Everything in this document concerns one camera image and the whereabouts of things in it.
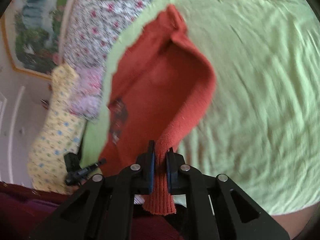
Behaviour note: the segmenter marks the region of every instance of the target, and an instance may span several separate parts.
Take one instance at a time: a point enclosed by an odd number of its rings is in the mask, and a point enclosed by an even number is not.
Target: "picture frame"
[[[67,0],[12,0],[1,18],[13,70],[51,80],[59,65],[59,39]]]

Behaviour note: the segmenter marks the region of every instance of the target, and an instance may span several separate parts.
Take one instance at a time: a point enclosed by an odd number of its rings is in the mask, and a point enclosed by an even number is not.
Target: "ribbed cuff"
[[[151,195],[145,196],[143,208],[152,214],[165,216],[177,211],[174,206],[173,197],[168,193],[164,156],[156,155],[153,191]]]

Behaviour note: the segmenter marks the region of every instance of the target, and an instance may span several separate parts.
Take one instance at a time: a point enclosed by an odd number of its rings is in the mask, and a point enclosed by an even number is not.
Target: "clothing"
[[[119,60],[169,3],[214,65],[218,84],[179,154],[203,174],[227,174],[269,214],[318,203],[320,24],[306,0],[154,0],[108,56],[102,110],[86,128],[82,165],[96,161],[106,143]]]
[[[85,119],[66,112],[65,101],[78,75],[63,64],[52,71],[52,97],[44,127],[29,151],[28,173],[35,189],[62,194],[72,192],[64,184],[67,174],[63,155],[77,153]]]
[[[155,140],[154,190],[144,204],[154,214],[175,212],[165,154],[197,125],[215,85],[210,63],[186,32],[183,18],[169,5],[127,49],[112,80],[109,140],[100,155],[107,162],[100,169],[105,176],[119,173]]]
[[[93,119],[102,97],[104,62],[119,34],[152,0],[76,0],[64,58],[79,74],[68,101],[70,113]]]

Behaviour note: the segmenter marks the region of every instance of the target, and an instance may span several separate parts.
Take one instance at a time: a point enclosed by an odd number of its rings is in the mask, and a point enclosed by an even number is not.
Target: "floral fabric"
[[[68,102],[70,113],[98,116],[104,62],[113,43],[152,0],[76,0],[65,44],[64,58],[79,74]]]
[[[64,154],[77,153],[85,119],[66,112],[70,88],[79,76],[67,64],[52,71],[52,97],[44,127],[29,151],[28,173],[37,190],[71,193],[64,184],[67,174]]]

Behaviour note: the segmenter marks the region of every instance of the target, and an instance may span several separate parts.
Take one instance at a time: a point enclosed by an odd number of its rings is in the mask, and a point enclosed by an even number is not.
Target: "metal screw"
[[[218,180],[222,181],[222,182],[225,182],[228,180],[228,176],[226,174],[220,174],[218,176]]]
[[[140,166],[139,164],[132,164],[132,165],[130,166],[130,168],[131,168],[131,170],[133,170],[133,171],[138,171],[138,170],[140,170],[141,166]]]
[[[101,174],[96,174],[96,175],[94,175],[93,177],[92,177],[92,180],[94,181],[94,182],[99,182],[99,181],[102,181],[102,175]]]
[[[190,170],[190,166],[188,164],[183,164],[180,166],[180,169],[182,171],[189,171]]]

